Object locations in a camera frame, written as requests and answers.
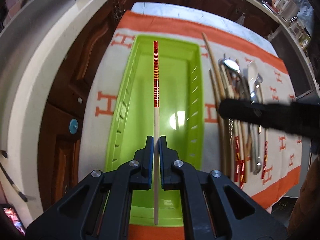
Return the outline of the white ceramic soup spoon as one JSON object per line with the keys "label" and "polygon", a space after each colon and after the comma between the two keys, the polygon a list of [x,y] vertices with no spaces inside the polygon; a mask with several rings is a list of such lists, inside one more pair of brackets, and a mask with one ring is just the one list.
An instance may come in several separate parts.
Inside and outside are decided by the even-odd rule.
{"label": "white ceramic soup spoon", "polygon": [[249,87],[249,96],[251,101],[256,100],[256,92],[255,92],[255,81],[258,77],[258,69],[257,65],[254,61],[251,61],[247,66],[247,80]]}

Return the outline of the twisted steel chopstick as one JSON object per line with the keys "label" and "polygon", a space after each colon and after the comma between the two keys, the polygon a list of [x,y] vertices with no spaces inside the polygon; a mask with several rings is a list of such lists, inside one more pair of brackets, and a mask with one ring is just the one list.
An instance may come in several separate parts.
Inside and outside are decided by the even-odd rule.
{"label": "twisted steel chopstick", "polygon": [[232,169],[232,140],[233,140],[233,120],[228,119],[228,139],[227,139],[227,156],[228,156],[228,177],[231,176],[231,169]]}

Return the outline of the dark brown wooden chopstick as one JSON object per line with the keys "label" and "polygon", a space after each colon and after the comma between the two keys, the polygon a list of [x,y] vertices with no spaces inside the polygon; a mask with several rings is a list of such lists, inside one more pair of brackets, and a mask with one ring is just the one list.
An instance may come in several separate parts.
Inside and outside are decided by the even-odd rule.
{"label": "dark brown wooden chopstick", "polygon": [[207,35],[202,32],[202,38],[204,40],[205,46],[208,51],[209,60],[211,64],[211,68],[209,70],[210,80],[212,83],[212,88],[214,92],[214,98],[216,103],[216,111],[217,111],[217,122],[219,127],[219,139],[221,146],[221,171],[224,175],[230,177],[231,175],[231,161],[230,161],[230,145],[229,145],[229,137],[228,137],[228,126],[226,124],[226,120],[220,114],[220,105],[221,102],[226,98],[225,89],[222,83],[222,77],[220,74],[219,65],[217,64],[217,60],[214,56],[213,50],[210,46],[209,39]]}

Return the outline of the large steel spoon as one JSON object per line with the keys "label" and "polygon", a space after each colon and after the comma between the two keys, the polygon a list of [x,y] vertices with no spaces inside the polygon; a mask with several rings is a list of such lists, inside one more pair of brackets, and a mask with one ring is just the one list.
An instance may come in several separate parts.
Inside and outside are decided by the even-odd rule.
{"label": "large steel spoon", "polygon": [[231,72],[233,72],[238,78],[241,78],[240,67],[235,61],[231,59],[224,59],[222,62],[223,65],[227,67]]}

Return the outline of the white red patterned chopstick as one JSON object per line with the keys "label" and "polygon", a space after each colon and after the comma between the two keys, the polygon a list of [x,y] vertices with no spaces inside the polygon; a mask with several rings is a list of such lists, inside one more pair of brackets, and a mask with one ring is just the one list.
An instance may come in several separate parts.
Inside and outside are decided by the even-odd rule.
{"label": "white red patterned chopstick", "polygon": [[153,153],[153,222],[159,223],[159,54],[158,41],[153,42],[153,135],[154,135],[154,153]]}

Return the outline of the orange beige H blanket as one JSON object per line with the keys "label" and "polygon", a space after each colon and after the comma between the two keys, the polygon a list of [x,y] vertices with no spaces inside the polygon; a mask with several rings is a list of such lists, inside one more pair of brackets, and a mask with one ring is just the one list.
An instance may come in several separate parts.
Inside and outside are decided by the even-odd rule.
{"label": "orange beige H blanket", "polygon": [[87,98],[81,239],[288,239],[298,182],[283,62],[219,29],[128,11]]}

